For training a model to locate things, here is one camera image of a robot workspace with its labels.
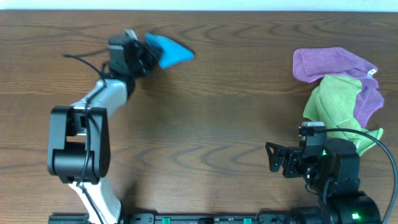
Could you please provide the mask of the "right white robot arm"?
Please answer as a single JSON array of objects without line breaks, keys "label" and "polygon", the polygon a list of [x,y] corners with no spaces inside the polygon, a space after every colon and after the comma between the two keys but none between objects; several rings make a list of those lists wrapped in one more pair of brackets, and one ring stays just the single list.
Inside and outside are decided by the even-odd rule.
[{"label": "right white robot arm", "polygon": [[380,223],[372,198],[359,190],[360,157],[354,144],[325,133],[309,134],[297,147],[267,142],[271,172],[303,178],[318,196],[318,206],[291,210],[284,223]]}]

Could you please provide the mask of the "blue microfiber cloth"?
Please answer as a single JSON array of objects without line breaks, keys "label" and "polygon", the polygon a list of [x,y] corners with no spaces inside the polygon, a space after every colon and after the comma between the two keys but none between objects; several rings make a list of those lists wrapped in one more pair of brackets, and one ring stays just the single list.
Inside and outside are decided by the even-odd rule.
[{"label": "blue microfiber cloth", "polygon": [[194,53],[191,50],[168,37],[147,33],[145,41],[161,50],[159,58],[161,69],[167,69],[176,64],[189,62],[194,59]]}]

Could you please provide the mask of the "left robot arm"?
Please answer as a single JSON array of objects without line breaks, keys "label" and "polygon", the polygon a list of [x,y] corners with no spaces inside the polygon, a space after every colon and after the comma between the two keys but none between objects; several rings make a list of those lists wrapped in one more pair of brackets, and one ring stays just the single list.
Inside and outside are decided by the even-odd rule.
[{"label": "left robot arm", "polygon": [[123,206],[107,173],[111,162],[110,117],[132,95],[136,80],[147,78],[164,52],[147,35],[131,30],[108,41],[109,60],[101,67],[74,56],[98,74],[93,89],[70,106],[51,110],[47,170],[71,187],[87,209],[84,215],[49,216],[49,223],[120,223]]}]

